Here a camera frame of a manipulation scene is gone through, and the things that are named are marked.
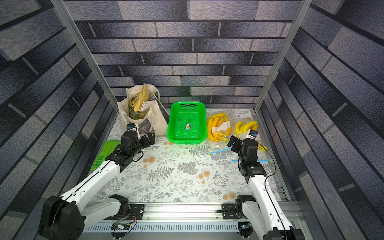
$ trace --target canvas tote bag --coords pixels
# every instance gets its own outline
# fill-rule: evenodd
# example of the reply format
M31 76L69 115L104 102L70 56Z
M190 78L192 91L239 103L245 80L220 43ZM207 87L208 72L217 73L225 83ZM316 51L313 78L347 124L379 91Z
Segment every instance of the canvas tote bag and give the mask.
M123 132L127 131L127 124L137 123L139 125L140 135L147 134L149 132L155 132L156 135L167 135L169 113L165 110L164 106L160 103L160 93L158 89L151 84L147 84L147 90L149 94L148 100L145 104L149 107L147 115L143 119L134 120L129 117L129 100L138 93L141 93L143 85L136 85L131 88L127 88L127 98L118 103L119 115L121 120L121 127Z

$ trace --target bunch of bananas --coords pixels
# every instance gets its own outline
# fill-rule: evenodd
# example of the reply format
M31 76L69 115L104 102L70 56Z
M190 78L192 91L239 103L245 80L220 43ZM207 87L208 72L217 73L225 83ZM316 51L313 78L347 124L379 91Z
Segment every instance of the bunch of bananas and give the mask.
M226 113L218 113L207 120L207 136L212 142L227 142L228 139L226 138L232 131L232 127L229 127L225 133L222 131L212 132L212 127L218 127L223 122L229 121L229 118L225 116Z
M243 122L238 121L236 124L236 133L240 135L240 133L245 133L248 131L248 129L252 128L253 130L257 130L259 125L257 124L257 121L250 121L249 123L246 123L243 125Z

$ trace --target paper label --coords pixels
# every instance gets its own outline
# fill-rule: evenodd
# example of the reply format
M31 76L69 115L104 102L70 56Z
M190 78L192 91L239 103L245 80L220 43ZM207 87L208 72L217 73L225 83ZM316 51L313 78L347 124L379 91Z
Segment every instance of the paper label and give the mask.
M141 106L140 111L142 112L142 111L148 111L148 110L149 110L149 106L148 106L148 104L146 104L145 102L143 102L143 105Z
M226 129L230 128L230 127L231 127L231 123L229 121L226 121L226 122L223 122L218 127L212 127L212 132L226 130Z

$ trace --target green plastic basket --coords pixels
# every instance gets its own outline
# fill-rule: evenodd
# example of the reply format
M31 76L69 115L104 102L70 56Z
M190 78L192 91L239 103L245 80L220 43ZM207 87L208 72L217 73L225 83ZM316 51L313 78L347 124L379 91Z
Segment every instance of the green plastic basket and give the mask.
M202 102L175 102L170 108L167 137L176 144L199 144L207 138Z

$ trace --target blue plastic straw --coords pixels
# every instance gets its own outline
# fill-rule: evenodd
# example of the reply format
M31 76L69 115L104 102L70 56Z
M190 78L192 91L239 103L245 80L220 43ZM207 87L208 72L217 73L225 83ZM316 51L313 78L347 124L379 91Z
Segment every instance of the blue plastic straw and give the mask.
M272 159L267 159L267 160L257 160L258 162L273 162Z
M226 151L226 150L229 150L229 149L231 149L231 148L228 147L228 148L224 148L224 149L221 149L221 150L217 150L217 151L209 152L209 153L207 153L207 155L211 155L211 154L213 154L213 153L217 153L217 152Z

